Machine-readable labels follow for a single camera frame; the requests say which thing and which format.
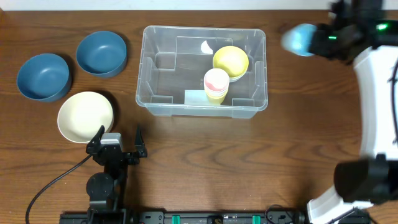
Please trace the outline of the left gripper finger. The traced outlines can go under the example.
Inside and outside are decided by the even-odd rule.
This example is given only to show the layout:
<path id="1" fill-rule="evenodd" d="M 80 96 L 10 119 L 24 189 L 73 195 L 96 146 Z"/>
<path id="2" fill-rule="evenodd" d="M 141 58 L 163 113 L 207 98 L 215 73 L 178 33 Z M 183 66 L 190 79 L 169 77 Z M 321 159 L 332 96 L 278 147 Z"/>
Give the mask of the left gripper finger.
<path id="1" fill-rule="evenodd" d="M 105 128 L 103 125 L 101 125 L 99 130 L 97 131 L 97 133 L 86 145 L 86 153 L 87 154 L 97 154 L 98 153 L 98 151 L 101 148 L 101 137 L 104 134 L 104 132 L 105 132 Z"/>
<path id="2" fill-rule="evenodd" d="M 138 154 L 138 157 L 147 157 L 147 149 L 146 145 L 144 143 L 144 140 L 142 138 L 142 133 L 141 129 L 139 126 L 137 126 L 136 129 L 136 137 L 134 140 L 134 146 L 136 148 L 136 152 Z"/>

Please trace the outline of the light blue cup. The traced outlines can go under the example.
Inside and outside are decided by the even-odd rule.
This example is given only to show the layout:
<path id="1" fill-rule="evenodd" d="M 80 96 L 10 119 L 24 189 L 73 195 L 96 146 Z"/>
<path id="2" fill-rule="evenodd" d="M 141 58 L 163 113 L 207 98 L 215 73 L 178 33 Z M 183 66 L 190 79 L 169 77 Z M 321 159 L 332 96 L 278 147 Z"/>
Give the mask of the light blue cup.
<path id="1" fill-rule="evenodd" d="M 311 57 L 309 52 L 312 37 L 317 30 L 313 24 L 299 24 L 281 38 L 281 46 L 288 52 L 302 57 Z"/>

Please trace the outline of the cream bowl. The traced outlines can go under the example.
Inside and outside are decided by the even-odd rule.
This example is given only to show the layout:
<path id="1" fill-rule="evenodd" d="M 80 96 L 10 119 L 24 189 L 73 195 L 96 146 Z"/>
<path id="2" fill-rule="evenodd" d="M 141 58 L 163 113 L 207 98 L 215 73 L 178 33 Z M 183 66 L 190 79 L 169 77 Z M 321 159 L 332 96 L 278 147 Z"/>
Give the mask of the cream bowl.
<path id="1" fill-rule="evenodd" d="M 75 143 L 88 143 L 101 126 L 109 132 L 114 124 L 111 102 L 93 91 L 77 93 L 64 102 L 58 116 L 58 130 L 62 136 Z"/>

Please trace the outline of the dark blue bowl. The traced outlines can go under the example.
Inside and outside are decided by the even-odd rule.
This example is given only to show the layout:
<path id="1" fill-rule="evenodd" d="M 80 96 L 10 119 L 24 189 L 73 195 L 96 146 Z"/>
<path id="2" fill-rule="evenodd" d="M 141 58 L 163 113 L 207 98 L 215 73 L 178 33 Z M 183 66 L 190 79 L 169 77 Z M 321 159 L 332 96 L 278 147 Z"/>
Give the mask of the dark blue bowl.
<path id="1" fill-rule="evenodd" d="M 94 32 L 79 43 L 76 61 L 89 74 L 112 78 L 121 73 L 127 64 L 127 45 L 114 32 Z"/>
<path id="2" fill-rule="evenodd" d="M 23 64 L 16 84 L 26 98 L 50 103 L 69 92 L 72 76 L 63 58 L 56 54 L 39 54 Z"/>

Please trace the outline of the yellow cup front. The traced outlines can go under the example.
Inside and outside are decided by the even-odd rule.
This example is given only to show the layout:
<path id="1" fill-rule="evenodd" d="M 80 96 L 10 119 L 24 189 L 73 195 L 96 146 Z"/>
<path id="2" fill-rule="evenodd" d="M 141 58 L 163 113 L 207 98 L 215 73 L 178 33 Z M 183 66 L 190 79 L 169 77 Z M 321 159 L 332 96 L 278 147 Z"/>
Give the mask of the yellow cup front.
<path id="1" fill-rule="evenodd" d="M 223 96 L 211 96 L 211 95 L 207 95 L 207 99 L 209 101 L 210 104 L 212 105 L 220 105 L 222 104 L 222 102 L 224 102 L 226 95 Z"/>

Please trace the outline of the yellow cup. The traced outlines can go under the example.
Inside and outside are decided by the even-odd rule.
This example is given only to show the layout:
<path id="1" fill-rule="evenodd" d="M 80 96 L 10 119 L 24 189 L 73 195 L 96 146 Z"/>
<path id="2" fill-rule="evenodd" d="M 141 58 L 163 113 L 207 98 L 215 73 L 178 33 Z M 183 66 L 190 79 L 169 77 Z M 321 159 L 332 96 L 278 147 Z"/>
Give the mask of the yellow cup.
<path id="1" fill-rule="evenodd" d="M 223 101 L 227 95 L 227 92 L 224 92 L 222 95 L 213 95 L 209 92 L 206 92 L 209 101 Z"/>
<path id="2" fill-rule="evenodd" d="M 222 102 L 224 102 L 226 95 L 223 96 L 211 96 L 211 95 L 207 95 L 207 99 L 209 101 L 210 104 L 212 105 L 220 105 L 222 104 Z"/>

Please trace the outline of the yellow small bowl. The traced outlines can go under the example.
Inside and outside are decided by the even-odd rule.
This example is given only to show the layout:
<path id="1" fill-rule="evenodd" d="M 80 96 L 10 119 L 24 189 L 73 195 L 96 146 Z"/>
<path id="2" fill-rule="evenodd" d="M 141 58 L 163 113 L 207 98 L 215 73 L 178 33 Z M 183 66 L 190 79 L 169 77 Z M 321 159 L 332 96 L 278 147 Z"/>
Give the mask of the yellow small bowl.
<path id="1" fill-rule="evenodd" d="M 222 47 L 213 56 L 213 68 L 224 70 L 230 78 L 237 78 L 244 75 L 248 67 L 249 57 L 239 47 Z"/>

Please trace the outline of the cream white cup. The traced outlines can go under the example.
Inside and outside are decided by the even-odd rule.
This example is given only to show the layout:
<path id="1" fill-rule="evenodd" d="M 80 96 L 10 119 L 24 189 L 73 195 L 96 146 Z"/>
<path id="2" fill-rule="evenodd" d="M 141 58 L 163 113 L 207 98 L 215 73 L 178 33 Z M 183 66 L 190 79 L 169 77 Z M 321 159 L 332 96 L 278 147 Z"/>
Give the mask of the cream white cup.
<path id="1" fill-rule="evenodd" d="M 224 90 L 220 90 L 220 91 L 215 91 L 215 90 L 211 90 L 211 89 L 205 87 L 205 92 L 207 95 L 210 95 L 211 97 L 218 98 L 218 97 L 222 97 L 225 94 L 227 94 L 228 88 L 225 88 Z"/>

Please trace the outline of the light grey small bowl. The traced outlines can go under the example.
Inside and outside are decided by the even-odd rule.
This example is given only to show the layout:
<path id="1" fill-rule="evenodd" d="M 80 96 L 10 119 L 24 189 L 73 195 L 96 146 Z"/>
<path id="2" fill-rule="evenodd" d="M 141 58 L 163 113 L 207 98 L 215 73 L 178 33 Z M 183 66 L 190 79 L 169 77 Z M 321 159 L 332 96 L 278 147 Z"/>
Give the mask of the light grey small bowl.
<path id="1" fill-rule="evenodd" d="M 240 74 L 239 76 L 230 77 L 230 80 L 239 80 L 240 78 L 242 78 L 243 76 L 245 76 L 245 74 L 246 74 L 247 72 L 248 72 L 248 71 L 246 70 L 245 72 L 243 72 L 243 73 Z"/>

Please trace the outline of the pink cup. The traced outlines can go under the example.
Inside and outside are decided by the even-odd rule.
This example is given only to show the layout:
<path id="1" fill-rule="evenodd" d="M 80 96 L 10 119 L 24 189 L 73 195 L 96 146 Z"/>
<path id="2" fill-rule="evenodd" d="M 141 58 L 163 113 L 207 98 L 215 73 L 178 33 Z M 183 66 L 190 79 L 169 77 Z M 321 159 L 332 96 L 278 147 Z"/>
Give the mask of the pink cup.
<path id="1" fill-rule="evenodd" d="M 205 88 L 219 92 L 229 87 L 229 75 L 220 68 L 212 68 L 204 76 Z"/>

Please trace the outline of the white small bowl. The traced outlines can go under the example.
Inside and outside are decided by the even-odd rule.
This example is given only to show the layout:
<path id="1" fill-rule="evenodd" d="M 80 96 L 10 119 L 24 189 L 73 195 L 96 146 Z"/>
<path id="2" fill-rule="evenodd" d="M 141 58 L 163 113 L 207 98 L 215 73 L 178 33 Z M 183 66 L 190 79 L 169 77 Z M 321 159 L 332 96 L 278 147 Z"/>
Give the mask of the white small bowl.
<path id="1" fill-rule="evenodd" d="M 230 79 L 229 79 L 229 82 L 230 82 L 230 83 L 236 82 L 236 81 L 238 81 L 238 80 L 239 80 L 240 78 L 242 78 L 242 77 L 243 77 L 243 76 L 230 78 Z"/>

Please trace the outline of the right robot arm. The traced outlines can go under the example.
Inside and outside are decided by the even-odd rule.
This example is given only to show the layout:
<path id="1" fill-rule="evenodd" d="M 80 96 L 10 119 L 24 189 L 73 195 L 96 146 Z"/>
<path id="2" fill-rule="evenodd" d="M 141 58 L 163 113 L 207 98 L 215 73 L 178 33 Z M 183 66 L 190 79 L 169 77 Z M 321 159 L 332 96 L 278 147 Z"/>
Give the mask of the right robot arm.
<path id="1" fill-rule="evenodd" d="M 362 137 L 359 159 L 335 168 L 333 186 L 309 201 L 310 223 L 338 223 L 360 209 L 397 199 L 397 22 L 382 1 L 337 1 L 319 24 L 309 52 L 353 65 Z"/>

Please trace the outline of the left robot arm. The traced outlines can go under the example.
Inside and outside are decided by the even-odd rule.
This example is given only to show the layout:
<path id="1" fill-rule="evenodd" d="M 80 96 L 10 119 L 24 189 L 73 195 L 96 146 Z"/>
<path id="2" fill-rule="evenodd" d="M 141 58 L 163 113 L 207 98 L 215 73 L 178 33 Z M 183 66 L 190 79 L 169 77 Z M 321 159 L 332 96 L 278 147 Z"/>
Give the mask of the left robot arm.
<path id="1" fill-rule="evenodd" d="M 103 172 L 92 175 L 86 184 L 90 198 L 88 224 L 127 224 L 136 223 L 137 218 L 131 209 L 123 207 L 124 191 L 128 167 L 138 165 L 147 157 L 141 130 L 136 129 L 135 151 L 124 152 L 121 134 L 106 133 L 101 126 L 86 146 L 86 153 L 104 167 Z"/>

